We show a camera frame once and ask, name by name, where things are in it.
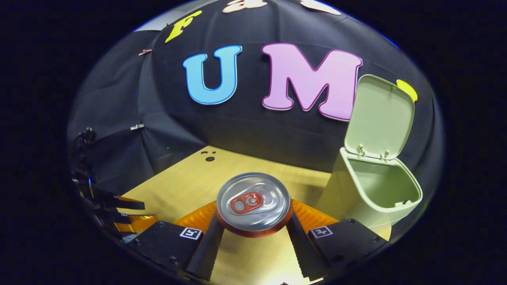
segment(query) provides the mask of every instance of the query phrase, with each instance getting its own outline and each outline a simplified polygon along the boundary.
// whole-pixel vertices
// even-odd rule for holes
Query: metal clip
[[[142,52],[139,54],[139,55],[143,55],[143,54],[147,54],[147,53],[151,53],[152,50],[142,50]]]
[[[133,131],[133,130],[137,130],[137,129],[141,129],[141,128],[144,128],[144,124],[139,124],[139,125],[135,125],[133,127],[130,127],[130,130]]]

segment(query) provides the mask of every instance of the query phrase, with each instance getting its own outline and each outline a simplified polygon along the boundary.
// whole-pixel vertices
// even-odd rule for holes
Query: black fabric backdrop
[[[418,92],[414,122],[399,158],[416,174],[425,195],[426,191],[428,197],[432,195],[442,159],[433,160],[431,167],[421,164],[421,159],[431,155],[429,150],[438,153],[443,147],[441,138],[436,138],[438,143],[428,148],[435,124],[434,93],[402,51],[345,13],[316,12],[288,0],[222,13],[228,2],[199,8],[202,13],[167,44],[172,24],[162,31],[129,34],[90,72],[76,97],[67,139],[88,126],[97,131],[90,156],[99,187],[124,194],[205,145],[331,172],[344,145],[348,122],[318,112],[327,88],[308,112],[298,103],[289,111],[262,106],[269,93],[270,61],[261,48],[269,43],[292,43],[313,68],[330,50],[339,49],[363,60],[358,78],[374,74],[393,83],[401,79],[414,87]],[[228,45],[243,47],[237,56],[235,94],[218,105],[194,102],[187,91],[183,61],[198,53],[208,54],[204,80],[208,88],[216,88],[221,82],[220,61],[212,55]],[[143,49],[153,52],[138,56]],[[289,96],[296,98],[292,86]],[[141,123],[145,128],[129,130]]]

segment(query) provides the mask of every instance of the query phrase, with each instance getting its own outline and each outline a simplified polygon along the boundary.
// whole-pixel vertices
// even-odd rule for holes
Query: wooden table
[[[331,176],[327,172],[207,146],[123,195],[143,201],[145,210],[119,211],[157,214],[159,220],[173,223],[216,200],[227,180],[245,172],[263,172],[276,177],[292,199],[310,206],[315,205]],[[377,234],[389,240],[390,228]],[[224,231],[211,275],[212,284],[279,285],[283,282],[289,285],[310,283],[301,274],[286,228],[262,238],[245,238]]]

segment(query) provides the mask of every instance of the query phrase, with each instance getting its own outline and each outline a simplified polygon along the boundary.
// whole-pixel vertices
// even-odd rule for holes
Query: orange gripper pad
[[[206,234],[209,224],[213,219],[213,215],[215,214],[215,209],[216,201],[213,201],[178,219],[174,224],[186,228],[199,229],[203,234]]]
[[[151,227],[158,221],[157,215],[128,215],[131,224],[114,223],[118,231],[135,233]]]
[[[335,218],[328,216],[321,211],[298,202],[294,199],[292,199],[292,208],[294,210],[294,213],[296,213],[296,217],[298,218],[299,223],[303,227],[303,230],[305,230],[306,234],[308,234],[311,229],[331,225],[338,222],[338,220]]]
[[[127,197],[122,197],[122,196],[118,196],[118,200],[120,200],[120,201],[134,201],[134,202],[140,202],[139,200],[130,199],[130,198],[127,198]]]

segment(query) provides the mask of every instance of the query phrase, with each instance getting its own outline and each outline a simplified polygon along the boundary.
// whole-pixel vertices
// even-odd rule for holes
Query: can lid
[[[284,221],[291,206],[285,186],[273,176],[249,172],[227,181],[216,198],[222,220],[240,231],[264,231]]]

